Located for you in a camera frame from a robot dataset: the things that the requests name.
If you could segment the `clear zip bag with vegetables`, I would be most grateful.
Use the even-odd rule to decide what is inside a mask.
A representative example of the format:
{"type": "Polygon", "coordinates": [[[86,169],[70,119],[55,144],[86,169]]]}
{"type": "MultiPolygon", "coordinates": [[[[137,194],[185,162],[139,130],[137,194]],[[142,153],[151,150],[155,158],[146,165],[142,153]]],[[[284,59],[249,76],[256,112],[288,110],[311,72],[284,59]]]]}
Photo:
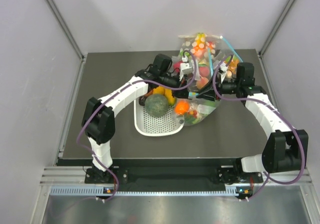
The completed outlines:
{"type": "MultiPolygon", "coordinates": [[[[209,65],[209,67],[212,77],[213,69],[211,65],[209,65]]],[[[197,98],[197,93],[198,92],[188,91],[188,87],[186,89],[173,92],[173,95],[176,98],[176,103],[173,108],[175,108],[179,100],[185,100],[190,105],[189,112],[182,115],[184,117],[184,126],[192,126],[200,123],[220,105],[220,100],[210,101],[206,99],[199,99],[197,98]]]]}

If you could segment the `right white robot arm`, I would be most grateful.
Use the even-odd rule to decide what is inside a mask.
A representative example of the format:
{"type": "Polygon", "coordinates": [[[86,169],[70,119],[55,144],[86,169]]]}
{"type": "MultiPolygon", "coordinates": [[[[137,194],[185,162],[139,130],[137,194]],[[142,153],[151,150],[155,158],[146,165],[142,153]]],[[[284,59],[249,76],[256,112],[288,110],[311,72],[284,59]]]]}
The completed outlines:
{"type": "Polygon", "coordinates": [[[207,91],[223,100],[226,94],[235,94],[233,101],[240,101],[253,114],[263,129],[267,142],[261,154],[242,157],[233,170],[234,178],[245,182],[253,172],[281,173],[302,172],[306,166],[309,137],[305,130],[297,130],[272,105],[265,90],[255,84],[254,66],[242,62],[237,65],[235,79],[228,78],[225,62],[216,63],[212,87],[207,91]]]}

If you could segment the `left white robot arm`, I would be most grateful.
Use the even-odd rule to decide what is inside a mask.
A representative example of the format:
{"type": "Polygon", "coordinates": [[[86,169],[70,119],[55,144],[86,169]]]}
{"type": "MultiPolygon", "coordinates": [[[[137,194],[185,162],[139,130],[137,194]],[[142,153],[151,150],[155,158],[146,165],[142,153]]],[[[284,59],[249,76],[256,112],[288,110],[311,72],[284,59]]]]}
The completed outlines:
{"type": "Polygon", "coordinates": [[[96,176],[102,182],[113,178],[113,164],[110,141],[115,134],[115,118],[126,106],[148,93],[149,86],[161,86],[171,90],[181,90],[180,82],[169,73],[172,59],[158,54],[152,64],[139,70],[123,86],[100,99],[91,98],[86,104],[81,130],[76,141],[85,134],[91,144],[92,164],[96,176]]]}

